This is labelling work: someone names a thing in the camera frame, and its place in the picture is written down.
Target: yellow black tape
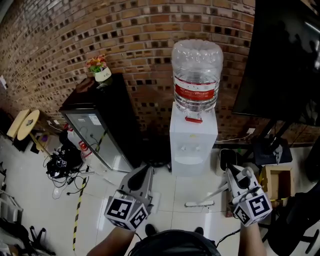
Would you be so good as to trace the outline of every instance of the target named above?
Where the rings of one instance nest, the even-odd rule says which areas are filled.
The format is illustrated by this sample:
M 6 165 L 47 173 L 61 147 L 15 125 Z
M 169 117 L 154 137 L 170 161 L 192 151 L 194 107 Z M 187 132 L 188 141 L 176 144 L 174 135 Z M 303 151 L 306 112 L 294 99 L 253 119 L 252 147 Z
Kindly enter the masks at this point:
M 80 191 L 80 195 L 79 195 L 79 200 L 78 200 L 78 205 L 76 207 L 76 215 L 75 215 L 75 220 L 74 220 L 74 229 L 73 229 L 73 251 L 76 249 L 76 233 L 77 233 L 77 227 L 78 227 L 78 219 L 79 219 L 79 209 L 80 209 L 80 206 L 81 206 L 81 197 L 84 193 L 84 187 L 86 186 L 86 180 L 87 180 L 87 177 L 85 177 L 83 179 L 83 182 L 82 182 L 82 188 L 81 188 L 81 191 Z

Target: water bottle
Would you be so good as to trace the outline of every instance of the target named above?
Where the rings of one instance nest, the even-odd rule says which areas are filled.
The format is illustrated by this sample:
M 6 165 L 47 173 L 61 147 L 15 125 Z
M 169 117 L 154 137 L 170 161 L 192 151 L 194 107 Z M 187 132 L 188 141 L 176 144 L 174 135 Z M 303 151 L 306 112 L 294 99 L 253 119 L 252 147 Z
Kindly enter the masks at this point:
M 214 42 L 191 39 L 174 44 L 172 68 L 178 109 L 199 113 L 215 107 L 223 60 L 223 52 Z

